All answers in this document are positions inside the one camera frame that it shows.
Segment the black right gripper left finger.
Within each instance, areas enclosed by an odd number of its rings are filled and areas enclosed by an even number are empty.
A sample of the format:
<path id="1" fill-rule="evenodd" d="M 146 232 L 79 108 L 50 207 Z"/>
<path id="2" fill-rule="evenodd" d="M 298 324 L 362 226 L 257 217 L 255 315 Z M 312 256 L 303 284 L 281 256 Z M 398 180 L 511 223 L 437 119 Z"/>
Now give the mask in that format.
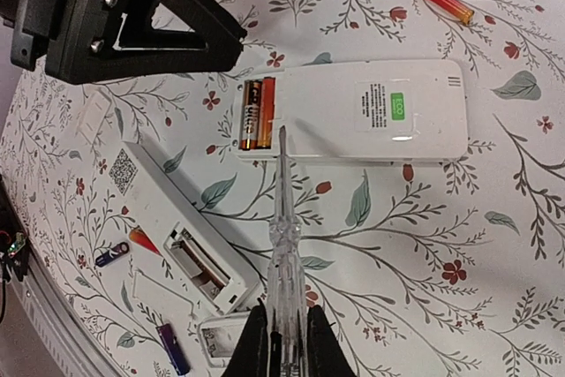
<path id="1" fill-rule="evenodd" d="M 267 377 L 267 309 L 259 299 L 252 308 L 222 377 Z"/>

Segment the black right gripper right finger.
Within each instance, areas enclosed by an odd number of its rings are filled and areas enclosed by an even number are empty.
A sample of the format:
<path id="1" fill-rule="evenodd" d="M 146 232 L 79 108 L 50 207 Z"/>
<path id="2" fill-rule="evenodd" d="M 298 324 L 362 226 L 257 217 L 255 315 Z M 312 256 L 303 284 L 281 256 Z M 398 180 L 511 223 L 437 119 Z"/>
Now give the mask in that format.
<path id="1" fill-rule="evenodd" d="M 307 314 L 308 375 L 354 377 L 323 309 L 316 305 Z"/>

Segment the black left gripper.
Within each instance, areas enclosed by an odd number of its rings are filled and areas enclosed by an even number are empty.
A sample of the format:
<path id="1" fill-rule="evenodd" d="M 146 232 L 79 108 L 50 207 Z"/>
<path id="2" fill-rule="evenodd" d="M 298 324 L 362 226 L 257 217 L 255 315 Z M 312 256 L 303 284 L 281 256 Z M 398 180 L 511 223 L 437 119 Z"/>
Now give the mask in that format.
<path id="1" fill-rule="evenodd" d="M 246 30 L 215 0 L 8 0 L 11 63 L 80 85 L 227 72 Z"/>

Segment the white remote control back up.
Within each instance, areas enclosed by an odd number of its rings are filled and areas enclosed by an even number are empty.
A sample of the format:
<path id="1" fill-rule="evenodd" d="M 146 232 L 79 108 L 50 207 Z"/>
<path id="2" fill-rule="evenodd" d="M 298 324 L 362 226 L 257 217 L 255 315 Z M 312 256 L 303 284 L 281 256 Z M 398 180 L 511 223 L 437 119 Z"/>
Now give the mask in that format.
<path id="1" fill-rule="evenodd" d="M 236 349 L 249 312 L 231 313 L 203 320 L 197 327 L 201 349 L 211 368 L 225 368 Z"/>

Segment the clear handle screwdriver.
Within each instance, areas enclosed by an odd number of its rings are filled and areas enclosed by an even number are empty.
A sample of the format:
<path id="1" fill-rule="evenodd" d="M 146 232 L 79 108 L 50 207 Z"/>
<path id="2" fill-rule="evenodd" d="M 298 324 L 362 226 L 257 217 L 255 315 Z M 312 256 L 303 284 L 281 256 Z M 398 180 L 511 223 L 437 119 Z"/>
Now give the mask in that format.
<path id="1" fill-rule="evenodd" d="M 267 268 L 269 376 L 307 375 L 305 273 L 298 252 L 301 226 L 295 214 L 287 132 L 279 129 L 275 211 L 269 223 L 273 250 Z"/>

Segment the white battery cover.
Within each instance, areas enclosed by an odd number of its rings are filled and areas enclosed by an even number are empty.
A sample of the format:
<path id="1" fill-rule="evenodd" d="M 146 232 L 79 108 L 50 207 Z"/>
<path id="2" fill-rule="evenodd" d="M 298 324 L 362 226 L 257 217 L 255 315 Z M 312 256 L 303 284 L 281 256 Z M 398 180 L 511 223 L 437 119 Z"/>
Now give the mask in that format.
<path id="1" fill-rule="evenodd" d="M 100 91 L 96 91 L 88 97 L 79 113 L 77 133 L 80 133 L 89 143 L 94 142 L 102 127 L 102 121 L 109 112 L 110 105 L 110 99 Z"/>
<path id="2" fill-rule="evenodd" d="M 132 295 L 167 319 L 194 315 L 195 304 L 191 300 L 147 276 L 140 269 L 133 271 Z"/>

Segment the white remote with display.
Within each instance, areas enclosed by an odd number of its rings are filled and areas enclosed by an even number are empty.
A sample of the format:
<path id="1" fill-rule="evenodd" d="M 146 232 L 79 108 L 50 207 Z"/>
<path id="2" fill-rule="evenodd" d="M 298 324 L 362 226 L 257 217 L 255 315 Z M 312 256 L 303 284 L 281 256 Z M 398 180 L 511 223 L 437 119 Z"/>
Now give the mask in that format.
<path id="1" fill-rule="evenodd" d="M 123 143 L 109 177 L 137 224 L 208 311 L 216 316 L 232 313 L 255 290 L 259 278 L 252 266 L 142 146 Z"/>

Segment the white remote with green logo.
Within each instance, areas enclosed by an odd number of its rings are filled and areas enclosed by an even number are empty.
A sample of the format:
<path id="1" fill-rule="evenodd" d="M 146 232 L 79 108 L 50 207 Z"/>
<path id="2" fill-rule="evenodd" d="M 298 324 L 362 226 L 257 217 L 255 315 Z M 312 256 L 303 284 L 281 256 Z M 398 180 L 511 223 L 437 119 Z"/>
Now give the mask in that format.
<path id="1" fill-rule="evenodd" d="M 441 162 L 468 147 L 463 73 L 450 60 L 309 64 L 252 80 L 275 82 L 271 145 L 245 150 L 245 87 L 233 102 L 235 154 L 272 161 L 280 127 L 288 155 L 303 162 Z"/>

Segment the red orange battery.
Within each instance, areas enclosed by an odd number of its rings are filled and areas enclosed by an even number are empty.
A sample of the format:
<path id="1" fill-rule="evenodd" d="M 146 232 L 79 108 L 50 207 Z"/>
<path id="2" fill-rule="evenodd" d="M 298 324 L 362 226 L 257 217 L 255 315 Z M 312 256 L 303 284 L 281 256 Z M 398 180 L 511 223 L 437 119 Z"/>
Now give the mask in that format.
<path id="1" fill-rule="evenodd" d="M 474 16 L 474 10 L 459 0 L 428 0 L 439 6 L 442 10 L 458 19 L 462 24 L 468 26 Z"/>
<path id="2" fill-rule="evenodd" d="M 157 255 L 161 255 L 160 251 L 158 250 L 158 248 L 155 246 L 155 244 L 150 240 L 150 238 L 148 237 L 148 235 L 145 233 L 145 231 L 143 229 L 141 229 L 140 226 L 133 228 L 130 233 L 129 233 L 129 239 L 134 243 L 137 244 L 145 249 L 147 249 L 148 251 L 155 253 Z"/>

